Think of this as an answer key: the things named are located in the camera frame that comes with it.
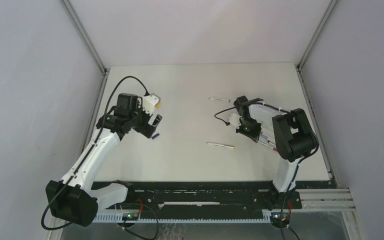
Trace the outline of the white yellow marker pen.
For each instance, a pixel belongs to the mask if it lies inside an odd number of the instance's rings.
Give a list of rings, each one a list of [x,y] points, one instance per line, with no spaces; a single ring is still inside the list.
[[[220,148],[227,148],[227,149],[235,149],[236,147],[233,145],[223,144],[223,143],[217,143],[217,142],[207,142],[208,145],[214,146],[214,147],[220,147]]]

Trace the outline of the white green marker pen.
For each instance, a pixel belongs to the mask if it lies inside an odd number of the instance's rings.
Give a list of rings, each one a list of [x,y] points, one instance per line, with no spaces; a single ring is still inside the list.
[[[219,97],[209,97],[208,99],[212,101],[225,102],[225,103],[229,103],[231,101],[230,99],[219,98]]]

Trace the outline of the white red marker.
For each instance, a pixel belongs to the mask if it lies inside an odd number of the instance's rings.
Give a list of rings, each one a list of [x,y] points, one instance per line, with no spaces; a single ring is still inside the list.
[[[276,146],[266,140],[258,140],[259,144],[262,144],[268,148],[275,148]]]

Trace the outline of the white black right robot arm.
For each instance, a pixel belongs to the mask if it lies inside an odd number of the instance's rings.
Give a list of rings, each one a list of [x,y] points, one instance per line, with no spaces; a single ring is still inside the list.
[[[289,201],[287,192],[296,186],[299,165],[319,147],[306,112],[301,108],[285,110],[261,98],[249,100],[246,96],[238,97],[233,105],[237,112],[229,116],[228,122],[236,133],[275,150],[280,156],[272,181],[275,191],[269,194],[269,203],[282,208]]]

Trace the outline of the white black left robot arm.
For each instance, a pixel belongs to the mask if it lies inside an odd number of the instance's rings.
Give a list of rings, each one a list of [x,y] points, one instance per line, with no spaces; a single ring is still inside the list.
[[[156,94],[138,96],[120,93],[116,105],[107,107],[98,120],[92,138],[75,164],[58,181],[51,180],[46,188],[48,205],[43,216],[87,227],[98,212],[120,204],[129,209],[136,203],[137,196],[128,190],[128,184],[115,180],[108,186],[92,189],[103,163],[131,130],[151,138],[163,119],[153,116],[160,107],[161,99]]]

